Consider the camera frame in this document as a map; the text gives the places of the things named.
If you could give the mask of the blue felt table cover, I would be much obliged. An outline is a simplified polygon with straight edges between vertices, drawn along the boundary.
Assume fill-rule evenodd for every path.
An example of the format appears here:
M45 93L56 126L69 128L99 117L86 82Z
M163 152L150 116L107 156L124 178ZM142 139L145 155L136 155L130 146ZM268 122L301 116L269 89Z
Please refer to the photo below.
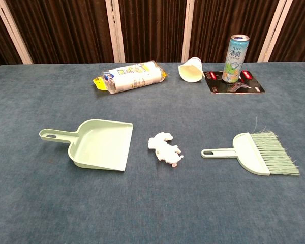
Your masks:
M163 63L158 84L111 95L92 80L116 64L0 66L0 244L305 244L305 62L247 63L263 94L212 94ZM82 169L44 128L133 124L124 172ZM258 176L204 159L241 132L274 131L300 176ZM184 157L173 168L148 140Z

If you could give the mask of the black printed packaging card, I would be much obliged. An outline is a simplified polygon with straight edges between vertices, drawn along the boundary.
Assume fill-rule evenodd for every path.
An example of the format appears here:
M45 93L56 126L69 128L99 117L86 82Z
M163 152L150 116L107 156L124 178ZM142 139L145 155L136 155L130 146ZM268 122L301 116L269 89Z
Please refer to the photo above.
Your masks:
M206 83L214 94L259 94L265 92L261 84L249 71L241 71L236 83L223 81L222 73L222 71L204 72Z

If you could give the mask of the clear plastic package white contents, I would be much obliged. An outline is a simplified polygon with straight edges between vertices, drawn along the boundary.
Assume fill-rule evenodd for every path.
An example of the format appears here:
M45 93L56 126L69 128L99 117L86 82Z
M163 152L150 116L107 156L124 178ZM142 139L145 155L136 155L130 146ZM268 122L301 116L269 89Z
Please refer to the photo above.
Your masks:
M166 77L166 72L155 61L149 61L104 71L93 83L99 90L116 94L160 83Z

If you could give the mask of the white paper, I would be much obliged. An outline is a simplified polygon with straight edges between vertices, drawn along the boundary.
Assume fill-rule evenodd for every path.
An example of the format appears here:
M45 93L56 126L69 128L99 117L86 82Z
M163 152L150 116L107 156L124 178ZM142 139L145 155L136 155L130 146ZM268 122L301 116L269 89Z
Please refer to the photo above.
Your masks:
M171 164L173 168L177 166L177 163L184 157L180 155L181 150L177 145L170 145L167 141L173 139L170 133L160 132L154 137L149 138L148 148L154 149L155 154L159 161L164 160L166 163Z

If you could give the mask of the white paper cup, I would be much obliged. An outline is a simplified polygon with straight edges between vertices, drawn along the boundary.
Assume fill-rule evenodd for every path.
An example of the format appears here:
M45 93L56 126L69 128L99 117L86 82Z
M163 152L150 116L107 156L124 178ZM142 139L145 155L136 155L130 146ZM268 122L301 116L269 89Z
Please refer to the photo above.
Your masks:
M205 78L202 70L202 61L198 57L192 57L184 64L178 66L180 77L189 83L198 82Z

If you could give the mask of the mint green plastic dustpan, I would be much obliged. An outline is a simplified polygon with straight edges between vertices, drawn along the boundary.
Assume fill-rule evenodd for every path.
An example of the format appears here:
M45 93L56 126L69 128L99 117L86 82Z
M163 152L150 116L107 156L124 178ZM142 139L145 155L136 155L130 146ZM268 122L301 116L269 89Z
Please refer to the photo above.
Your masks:
M42 129L42 140L68 143L68 155L81 168L125 171L133 124L90 119L75 132Z

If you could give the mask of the light blue drink can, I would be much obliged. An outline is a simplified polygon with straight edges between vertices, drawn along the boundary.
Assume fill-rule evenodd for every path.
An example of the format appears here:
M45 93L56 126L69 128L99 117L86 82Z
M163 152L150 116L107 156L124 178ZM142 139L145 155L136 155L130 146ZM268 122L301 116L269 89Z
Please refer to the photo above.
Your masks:
M249 42L250 38L246 35L235 34L231 36L222 74L223 81L236 83L239 80Z

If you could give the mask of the mint green hand broom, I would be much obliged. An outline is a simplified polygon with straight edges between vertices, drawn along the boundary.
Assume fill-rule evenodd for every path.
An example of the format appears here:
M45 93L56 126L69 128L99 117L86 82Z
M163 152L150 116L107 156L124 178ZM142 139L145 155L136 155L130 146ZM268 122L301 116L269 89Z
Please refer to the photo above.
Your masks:
M300 175L273 131L239 133L234 136L231 148L203 149L201 156L205 159L236 158L245 170L261 176Z

